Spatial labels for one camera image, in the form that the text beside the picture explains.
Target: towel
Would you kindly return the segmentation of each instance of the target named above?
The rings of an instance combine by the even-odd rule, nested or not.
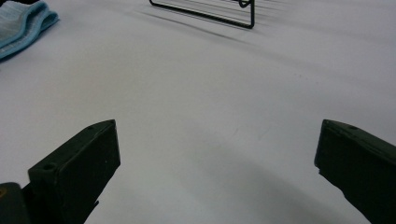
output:
[[[0,7],[0,60],[32,45],[39,34],[57,22],[46,3],[7,1]]]

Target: white tabletop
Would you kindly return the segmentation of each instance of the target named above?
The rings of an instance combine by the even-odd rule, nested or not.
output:
[[[314,158],[323,119],[396,145],[394,0],[261,1],[253,30],[47,3],[59,23],[0,63],[0,182],[115,119],[121,167],[87,224],[368,223]]]

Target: black wire rack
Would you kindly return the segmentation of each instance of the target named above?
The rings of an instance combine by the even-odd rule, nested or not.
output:
[[[252,29],[255,0],[149,0],[154,7]]]

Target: blue cloth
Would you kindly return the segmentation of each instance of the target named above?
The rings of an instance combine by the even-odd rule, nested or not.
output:
[[[5,2],[0,7],[0,60],[29,47],[58,20],[58,14],[44,2],[32,5]]]

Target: screw hole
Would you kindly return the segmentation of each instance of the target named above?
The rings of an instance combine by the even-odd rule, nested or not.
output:
[[[49,164],[45,165],[45,166],[43,167],[43,169],[44,169],[44,170],[53,170],[53,169],[55,169],[55,167],[56,167],[56,164],[55,164],[55,163],[49,163]]]

